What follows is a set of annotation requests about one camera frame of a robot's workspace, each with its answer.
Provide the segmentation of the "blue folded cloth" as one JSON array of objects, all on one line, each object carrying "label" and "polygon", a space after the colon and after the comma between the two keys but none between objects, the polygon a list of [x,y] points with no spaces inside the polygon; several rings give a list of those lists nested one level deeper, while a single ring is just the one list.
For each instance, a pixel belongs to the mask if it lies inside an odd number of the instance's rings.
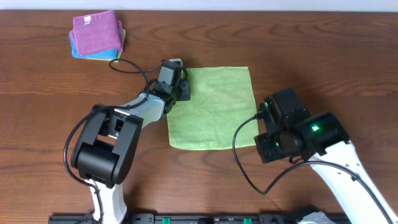
[{"label": "blue folded cloth", "polygon": [[77,47],[76,47],[74,36],[73,36],[72,32],[69,33],[69,38],[70,38],[70,43],[71,43],[71,47],[72,47],[72,57],[74,57],[74,58],[82,58],[82,59],[90,59],[90,60],[112,60],[118,56],[118,49],[105,50],[102,52],[89,54],[86,56],[80,55],[77,52]]}]

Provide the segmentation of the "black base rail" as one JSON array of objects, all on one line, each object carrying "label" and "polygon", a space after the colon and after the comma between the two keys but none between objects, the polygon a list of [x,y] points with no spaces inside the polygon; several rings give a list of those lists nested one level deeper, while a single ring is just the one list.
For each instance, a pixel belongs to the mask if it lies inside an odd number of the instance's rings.
[{"label": "black base rail", "polygon": [[[89,215],[51,215],[49,224],[94,223]],[[332,215],[329,218],[334,223],[351,223],[342,215]],[[121,223],[129,224],[229,224],[229,223],[298,223],[298,220],[287,215],[262,213],[259,215],[154,215],[151,213],[136,213],[125,218]]]}]

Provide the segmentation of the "green microfiber cloth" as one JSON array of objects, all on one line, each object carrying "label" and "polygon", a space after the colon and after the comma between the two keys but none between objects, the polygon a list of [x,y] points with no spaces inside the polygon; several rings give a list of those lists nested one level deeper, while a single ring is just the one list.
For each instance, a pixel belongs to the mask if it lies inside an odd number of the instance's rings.
[{"label": "green microfiber cloth", "polygon": [[257,112],[248,67],[190,68],[188,80],[190,100],[176,102],[167,114],[169,144],[189,151],[253,146],[257,123],[235,133]]}]

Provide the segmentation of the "light green folded cloth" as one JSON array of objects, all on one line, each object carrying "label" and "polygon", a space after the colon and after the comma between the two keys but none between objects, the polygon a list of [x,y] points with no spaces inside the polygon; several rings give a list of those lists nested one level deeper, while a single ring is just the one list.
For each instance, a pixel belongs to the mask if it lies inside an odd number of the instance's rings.
[{"label": "light green folded cloth", "polygon": [[122,52],[124,50],[124,41],[125,41],[125,38],[126,38],[126,31],[124,29],[121,30],[121,37],[122,37],[121,47],[118,48],[117,51],[114,51],[114,49],[113,50],[105,50],[103,52],[99,52],[99,53],[95,53],[95,54],[84,56],[84,59],[112,61],[114,59],[121,58]]}]

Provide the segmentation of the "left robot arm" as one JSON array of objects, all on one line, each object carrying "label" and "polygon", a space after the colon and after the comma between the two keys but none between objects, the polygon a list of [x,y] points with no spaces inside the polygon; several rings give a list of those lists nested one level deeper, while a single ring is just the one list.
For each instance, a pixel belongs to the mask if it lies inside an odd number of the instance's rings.
[{"label": "left robot arm", "polygon": [[91,190],[95,210],[85,223],[122,223],[127,213],[123,182],[141,131],[162,119],[177,101],[190,100],[188,72],[180,58],[162,61],[159,76],[146,80],[135,100],[97,104],[72,129],[63,150],[69,175]]}]

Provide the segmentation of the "purple folded cloth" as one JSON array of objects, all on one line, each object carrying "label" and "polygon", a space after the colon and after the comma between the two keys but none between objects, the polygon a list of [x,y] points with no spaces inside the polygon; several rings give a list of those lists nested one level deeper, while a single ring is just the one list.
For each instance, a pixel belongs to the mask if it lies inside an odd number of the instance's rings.
[{"label": "purple folded cloth", "polygon": [[72,32],[81,56],[122,47],[122,29],[113,10],[74,17]]}]

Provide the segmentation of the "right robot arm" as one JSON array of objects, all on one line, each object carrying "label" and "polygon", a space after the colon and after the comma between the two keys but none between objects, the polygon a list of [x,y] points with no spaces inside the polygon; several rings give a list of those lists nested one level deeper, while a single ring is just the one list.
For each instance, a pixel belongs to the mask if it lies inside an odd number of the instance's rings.
[{"label": "right robot arm", "polygon": [[291,88],[265,98],[258,113],[266,132],[254,140],[263,163],[300,157],[327,184],[351,223],[397,223],[333,113],[312,115]]}]

